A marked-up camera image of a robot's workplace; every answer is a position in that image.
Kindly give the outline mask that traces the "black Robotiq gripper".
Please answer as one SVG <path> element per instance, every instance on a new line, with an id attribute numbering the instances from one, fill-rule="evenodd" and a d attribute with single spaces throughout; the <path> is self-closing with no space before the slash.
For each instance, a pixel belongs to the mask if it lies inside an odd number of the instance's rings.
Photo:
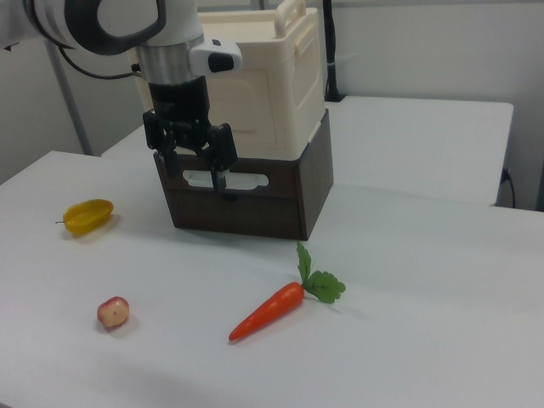
<path id="1" fill-rule="evenodd" d="M 238 155 L 228 123 L 213 126 L 207 80 L 200 76 L 179 85 L 149 85 L 152 109 L 143 114 L 146 144 L 162 157 L 167 175 L 179 176 L 176 147 L 203 150 L 209 167 L 213 192 L 224 195 L 226 174 L 237 163 Z"/>

